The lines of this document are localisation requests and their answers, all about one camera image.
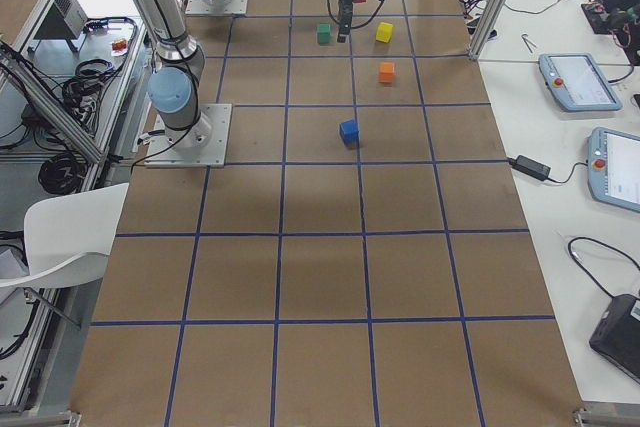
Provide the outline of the upper teach pendant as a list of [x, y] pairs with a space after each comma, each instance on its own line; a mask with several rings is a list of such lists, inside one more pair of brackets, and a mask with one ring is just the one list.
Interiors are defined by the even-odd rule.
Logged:
[[590, 54], [542, 54], [538, 67], [551, 96], [564, 111], [622, 109], [621, 101]]

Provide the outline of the orange wooden block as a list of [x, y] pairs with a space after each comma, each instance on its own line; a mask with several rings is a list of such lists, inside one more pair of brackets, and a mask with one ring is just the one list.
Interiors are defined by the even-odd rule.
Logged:
[[378, 82], [385, 85], [390, 85], [395, 79], [395, 63], [384, 61], [379, 64], [378, 67]]

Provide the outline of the teach pendant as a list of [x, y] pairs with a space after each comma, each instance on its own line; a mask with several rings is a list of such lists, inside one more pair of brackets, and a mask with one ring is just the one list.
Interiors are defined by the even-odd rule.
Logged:
[[538, 67], [551, 96], [564, 111], [622, 109], [621, 101], [590, 54], [542, 54]]
[[593, 198], [639, 211], [639, 137], [597, 127], [587, 142], [587, 182]]

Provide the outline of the white chair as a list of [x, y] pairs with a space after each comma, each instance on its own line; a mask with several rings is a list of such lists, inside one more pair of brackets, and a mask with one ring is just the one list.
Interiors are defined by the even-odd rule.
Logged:
[[24, 217], [29, 274], [3, 288], [67, 288], [102, 278], [129, 185], [39, 201]]

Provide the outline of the grey control box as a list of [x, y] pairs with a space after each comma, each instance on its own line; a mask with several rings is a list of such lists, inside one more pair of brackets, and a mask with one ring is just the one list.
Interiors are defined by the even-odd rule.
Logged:
[[73, 53], [79, 49], [73, 43], [80, 37], [88, 16], [78, 0], [54, 0], [34, 39], [64, 40]]

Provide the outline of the black power adapter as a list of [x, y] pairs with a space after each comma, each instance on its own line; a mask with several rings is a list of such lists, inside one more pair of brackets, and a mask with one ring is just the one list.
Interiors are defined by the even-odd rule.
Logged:
[[509, 157], [507, 161], [510, 167], [515, 171], [521, 172], [539, 181], [546, 181], [549, 179], [550, 167], [529, 157], [518, 155], [515, 158]]

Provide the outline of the green wooden block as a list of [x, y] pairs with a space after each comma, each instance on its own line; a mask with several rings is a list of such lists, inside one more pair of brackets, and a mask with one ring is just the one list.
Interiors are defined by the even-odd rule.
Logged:
[[316, 41], [319, 45], [328, 45], [331, 42], [331, 25], [318, 23], [316, 26]]

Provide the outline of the lower teach pendant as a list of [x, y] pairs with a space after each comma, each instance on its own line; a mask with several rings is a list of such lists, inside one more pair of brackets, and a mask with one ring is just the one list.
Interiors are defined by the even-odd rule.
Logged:
[[597, 127], [587, 142], [587, 182], [593, 198], [639, 211], [639, 137]]

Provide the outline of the yellow wooden block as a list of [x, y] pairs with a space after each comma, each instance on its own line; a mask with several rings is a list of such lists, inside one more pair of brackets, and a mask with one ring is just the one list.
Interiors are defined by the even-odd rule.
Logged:
[[394, 33], [394, 25], [388, 22], [380, 22], [376, 29], [375, 40], [379, 43], [388, 44]]

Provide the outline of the blue wooden block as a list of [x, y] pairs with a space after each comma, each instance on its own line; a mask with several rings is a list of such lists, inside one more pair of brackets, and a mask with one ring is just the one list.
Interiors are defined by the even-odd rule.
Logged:
[[339, 124], [339, 135], [345, 146], [353, 146], [359, 142], [359, 126], [355, 119]]

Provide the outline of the black tablet device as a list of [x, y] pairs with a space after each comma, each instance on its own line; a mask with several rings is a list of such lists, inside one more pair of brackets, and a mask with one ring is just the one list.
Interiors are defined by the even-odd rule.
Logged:
[[614, 296], [589, 339], [590, 347], [639, 382], [639, 298]]

